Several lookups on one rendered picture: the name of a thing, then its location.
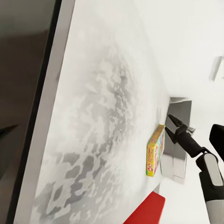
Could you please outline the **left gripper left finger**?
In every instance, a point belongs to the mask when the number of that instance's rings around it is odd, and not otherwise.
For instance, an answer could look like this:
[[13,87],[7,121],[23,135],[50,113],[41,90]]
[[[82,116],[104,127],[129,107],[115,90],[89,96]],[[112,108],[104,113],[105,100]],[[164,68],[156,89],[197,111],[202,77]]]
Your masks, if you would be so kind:
[[24,142],[20,124],[0,129],[0,180]]

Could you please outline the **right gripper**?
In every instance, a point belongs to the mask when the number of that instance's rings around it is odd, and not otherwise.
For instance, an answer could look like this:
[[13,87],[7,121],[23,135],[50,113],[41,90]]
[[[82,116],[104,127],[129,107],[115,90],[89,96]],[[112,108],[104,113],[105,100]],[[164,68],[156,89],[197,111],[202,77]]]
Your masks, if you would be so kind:
[[177,119],[173,115],[168,114],[168,116],[170,117],[172,122],[175,124],[175,126],[179,127],[179,128],[175,131],[175,133],[173,133],[167,127],[165,127],[166,132],[168,133],[168,135],[170,136],[170,138],[174,144],[178,143],[180,146],[182,146],[182,148],[184,148],[184,150],[187,150],[187,148],[191,144],[196,142],[193,139],[193,137],[187,133],[187,130],[189,127],[187,127],[185,124],[183,124],[183,122],[181,120]]

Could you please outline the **board game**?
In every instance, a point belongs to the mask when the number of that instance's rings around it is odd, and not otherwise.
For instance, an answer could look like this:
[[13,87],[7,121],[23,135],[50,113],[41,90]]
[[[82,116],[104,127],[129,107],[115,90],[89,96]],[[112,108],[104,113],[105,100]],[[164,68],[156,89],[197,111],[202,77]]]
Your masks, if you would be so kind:
[[164,151],[165,125],[159,124],[147,145],[147,176],[154,177]]

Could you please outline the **toy box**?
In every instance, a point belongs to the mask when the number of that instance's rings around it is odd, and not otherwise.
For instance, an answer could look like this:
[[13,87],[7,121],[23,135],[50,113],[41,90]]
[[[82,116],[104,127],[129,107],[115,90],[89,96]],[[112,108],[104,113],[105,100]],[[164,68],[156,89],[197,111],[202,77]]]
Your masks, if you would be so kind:
[[[168,114],[173,115],[177,119],[181,120],[187,127],[190,127],[191,111],[192,100],[189,100],[170,103]],[[165,127],[173,133],[175,133],[179,128],[175,126],[169,116],[167,116]],[[187,151],[178,143],[174,144],[168,133],[165,132],[164,151],[160,161],[162,176],[184,185],[187,154]]]

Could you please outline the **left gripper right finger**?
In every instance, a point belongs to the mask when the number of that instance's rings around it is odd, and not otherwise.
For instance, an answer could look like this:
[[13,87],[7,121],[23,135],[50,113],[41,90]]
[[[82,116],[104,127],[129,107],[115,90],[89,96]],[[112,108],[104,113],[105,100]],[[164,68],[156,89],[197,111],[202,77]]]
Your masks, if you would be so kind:
[[209,141],[224,162],[224,126],[213,124]]

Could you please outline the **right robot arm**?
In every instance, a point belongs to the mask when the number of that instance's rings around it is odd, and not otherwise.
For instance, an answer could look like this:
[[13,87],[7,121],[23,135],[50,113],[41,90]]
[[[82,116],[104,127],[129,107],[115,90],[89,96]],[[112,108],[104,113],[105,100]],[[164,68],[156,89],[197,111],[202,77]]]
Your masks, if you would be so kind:
[[201,169],[199,178],[207,207],[210,224],[224,224],[224,179],[219,170],[217,157],[206,147],[201,147],[194,139],[196,129],[187,127],[173,115],[169,115],[176,127],[175,133],[165,127],[172,142],[178,143],[192,157],[198,156],[196,164]]

